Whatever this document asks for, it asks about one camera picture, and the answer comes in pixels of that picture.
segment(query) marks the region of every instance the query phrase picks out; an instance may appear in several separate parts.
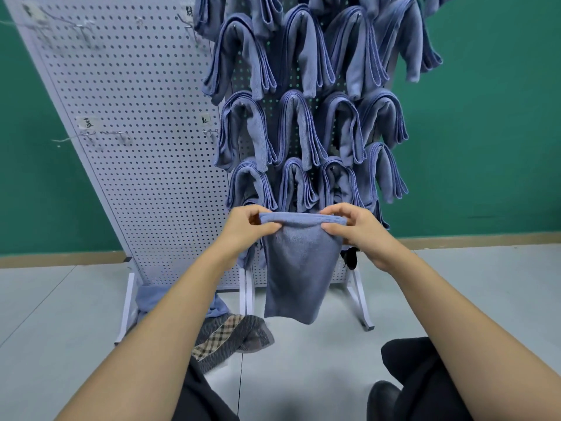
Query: right hand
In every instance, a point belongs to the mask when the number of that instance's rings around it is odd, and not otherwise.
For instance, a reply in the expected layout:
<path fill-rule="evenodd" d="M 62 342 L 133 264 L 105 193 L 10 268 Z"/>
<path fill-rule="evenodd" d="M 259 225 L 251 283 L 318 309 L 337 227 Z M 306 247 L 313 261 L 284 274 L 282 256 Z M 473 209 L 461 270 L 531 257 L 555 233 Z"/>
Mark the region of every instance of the right hand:
<path fill-rule="evenodd" d="M 374 265 L 385 272 L 391 269 L 396 256 L 408 251 L 365 208 L 347 203 L 330 205 L 320 214 L 335 214 L 347 218 L 347 226 L 338 223 L 322 223 L 329 234 L 342 236 L 343 243 L 359 248 Z"/>

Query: light gray floor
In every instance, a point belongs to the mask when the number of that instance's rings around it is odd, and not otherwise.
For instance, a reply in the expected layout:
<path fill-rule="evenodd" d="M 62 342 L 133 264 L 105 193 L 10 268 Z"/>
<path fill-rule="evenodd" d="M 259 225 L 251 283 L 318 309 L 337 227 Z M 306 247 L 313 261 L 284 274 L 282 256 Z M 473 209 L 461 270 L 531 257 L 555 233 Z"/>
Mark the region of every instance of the light gray floor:
<path fill-rule="evenodd" d="M 561 245 L 417 253 L 561 372 Z M 333 287 L 313 325 L 267 319 L 273 346 L 235 354 L 207 375 L 242 420 L 365 419 L 369 388 L 391 380 L 380 347 L 424 331 L 393 280 L 366 259 L 359 263 L 375 330 L 362 330 Z M 111 351 L 127 274 L 118 264 L 0 270 L 3 421 L 52 420 Z M 238 293 L 221 296 L 238 310 Z M 262 290 L 256 307 L 263 315 Z"/>

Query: blue towel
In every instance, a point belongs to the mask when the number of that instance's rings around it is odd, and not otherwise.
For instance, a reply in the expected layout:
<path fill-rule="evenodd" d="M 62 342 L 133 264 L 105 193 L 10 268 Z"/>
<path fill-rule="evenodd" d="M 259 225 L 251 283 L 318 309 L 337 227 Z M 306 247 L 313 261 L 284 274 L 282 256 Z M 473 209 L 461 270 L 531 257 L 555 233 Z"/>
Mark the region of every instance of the blue towel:
<path fill-rule="evenodd" d="M 369 19 L 375 19 L 392 0 L 359 0 L 359 4 L 366 10 Z"/>
<path fill-rule="evenodd" d="M 387 203 L 392 203 L 394 198 L 401 199 L 409 190 L 399 175 L 396 160 L 389 147 L 382 142 L 375 142 L 366 147 L 366 152 L 367 160 L 354 166 L 359 194 L 365 208 L 372 211 L 378 221 L 389 229 L 388 223 L 382 218 L 376 183 Z"/>
<path fill-rule="evenodd" d="M 320 167 L 319 210 L 326 206 L 347 202 L 364 207 L 351 167 L 345 167 L 339 156 L 330 156 Z"/>
<path fill-rule="evenodd" d="M 195 0 L 193 28 L 204 38 L 215 42 L 220 34 L 226 0 Z"/>
<path fill-rule="evenodd" d="M 423 0 L 424 1 L 424 15 L 429 17 L 435 14 L 444 3 L 450 0 Z"/>
<path fill-rule="evenodd" d="M 338 120 L 335 133 L 338 142 L 336 141 L 335 147 L 340 152 L 343 164 L 347 167 L 361 164 L 366 153 L 359 112 L 342 91 L 335 91 L 327 96 L 315 113 L 316 130 L 326 151 L 329 151 L 335 116 Z"/>
<path fill-rule="evenodd" d="M 251 69 L 250 88 L 254 100 L 261 100 L 265 94 L 277 89 L 265 47 L 256 39 L 251 19 L 246 14 L 234 13 L 222 24 L 214 45 L 213 63 L 202 82 L 202 92 L 212 97 L 215 106 L 230 87 L 238 52 Z"/>
<path fill-rule="evenodd" d="M 281 27 L 283 18 L 282 3 L 279 0 L 246 0 L 251 11 L 255 35 L 269 40 Z"/>
<path fill-rule="evenodd" d="M 257 170 L 265 172 L 267 165 L 276 161 L 277 155 L 267 136 L 263 108 L 245 90 L 236 91 L 224 103 L 214 165 L 231 172 L 239 163 L 239 139 L 244 123 L 247 124 L 247 133 L 253 142 Z"/>
<path fill-rule="evenodd" d="M 345 75 L 349 99 L 360 99 L 389 80 L 378 56 L 372 20 L 362 7 L 347 7 L 335 16 L 325 31 L 325 42 L 335 77 Z"/>
<path fill-rule="evenodd" d="M 384 68 L 388 67 L 394 46 L 405 60 L 410 82 L 417 82 L 421 72 L 442 64 L 430 43 L 418 0 L 395 0 L 374 22 L 376 42 Z"/>
<path fill-rule="evenodd" d="M 288 158 L 280 177 L 277 198 L 279 211 L 304 213 L 318 202 L 319 196 L 299 158 Z"/>
<path fill-rule="evenodd" d="M 283 316 L 311 324 L 331 282 L 343 240 L 320 225 L 347 220 L 335 215 L 263 213 L 262 223 L 283 227 L 262 238 L 267 263 L 265 318 Z"/>
<path fill-rule="evenodd" d="M 322 15 L 338 12 L 341 8 L 341 0 L 309 0 L 308 6 L 313 13 Z"/>
<path fill-rule="evenodd" d="M 234 168 L 230 177 L 226 208 L 231 210 L 236 206 L 246 205 L 248 199 L 257 201 L 257 204 L 271 211 L 277 209 L 269 179 L 265 173 L 257 170 L 253 156 L 244 159 Z"/>
<path fill-rule="evenodd" d="M 316 134 L 314 118 L 306 99 L 301 91 L 289 90 L 283 94 L 279 102 L 279 118 L 277 130 L 277 162 L 281 165 L 288 155 L 288 147 L 292 135 L 292 120 L 296 113 L 300 147 L 302 149 L 302 166 L 308 171 L 312 166 L 318 167 L 327 158 L 327 153 Z"/>
<path fill-rule="evenodd" d="M 164 297 L 171 285 L 142 285 L 136 293 L 136 305 L 138 306 L 138 322 L 148 314 L 156 304 Z M 214 294 L 214 300 L 210 303 L 209 310 L 205 318 L 218 318 L 229 313 L 228 306 L 222 299 Z"/>
<path fill-rule="evenodd" d="M 401 103 L 391 91 L 376 89 L 362 99 L 358 110 L 365 143 L 374 134 L 374 128 L 390 149 L 409 139 Z"/>
<path fill-rule="evenodd" d="M 294 58 L 298 59 L 302 92 L 306 98 L 335 84 L 335 74 L 325 47 L 323 31 L 318 19 L 305 4 L 290 9 L 283 19 L 283 30 L 278 34 L 270 50 L 270 64 L 276 68 L 277 94 L 288 90 Z"/>

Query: hand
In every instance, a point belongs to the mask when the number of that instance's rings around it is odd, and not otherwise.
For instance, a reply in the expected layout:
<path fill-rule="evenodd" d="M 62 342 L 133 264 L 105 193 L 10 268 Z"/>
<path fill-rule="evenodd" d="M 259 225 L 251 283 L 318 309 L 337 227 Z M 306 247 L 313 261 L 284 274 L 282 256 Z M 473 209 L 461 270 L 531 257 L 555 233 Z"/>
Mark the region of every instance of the hand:
<path fill-rule="evenodd" d="M 329 234 L 342 236 L 343 243 L 359 248 L 374 265 L 385 272 L 392 267 L 396 255 L 408 251 L 365 208 L 347 203 L 330 205 L 320 214 L 335 214 L 347 218 L 347 226 L 338 223 L 322 223 Z"/>
<path fill-rule="evenodd" d="M 247 250 L 258 239 L 275 233 L 282 227 L 280 223 L 261 224 L 259 213 L 270 213 L 271 210 L 261 205 L 245 205 L 233 208 L 226 220 L 221 234 L 214 241 L 213 247 L 218 247 L 228 260 L 236 260 L 237 256 Z"/>

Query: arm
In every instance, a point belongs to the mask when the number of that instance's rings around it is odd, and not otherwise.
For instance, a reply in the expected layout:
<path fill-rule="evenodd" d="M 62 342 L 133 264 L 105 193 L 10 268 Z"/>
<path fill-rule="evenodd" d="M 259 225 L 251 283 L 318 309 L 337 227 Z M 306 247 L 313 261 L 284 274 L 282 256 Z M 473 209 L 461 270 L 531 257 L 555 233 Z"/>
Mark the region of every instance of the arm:
<path fill-rule="evenodd" d="M 107 356 L 56 421 L 170 420 L 195 339 L 224 272 L 277 223 L 259 224 L 259 205 L 235 208 L 216 241 Z"/>
<path fill-rule="evenodd" d="M 561 419 L 561 377 L 400 244 L 368 210 L 337 204 L 321 213 L 347 217 L 347 226 L 322 227 L 360 248 L 396 280 L 474 419 Z"/>

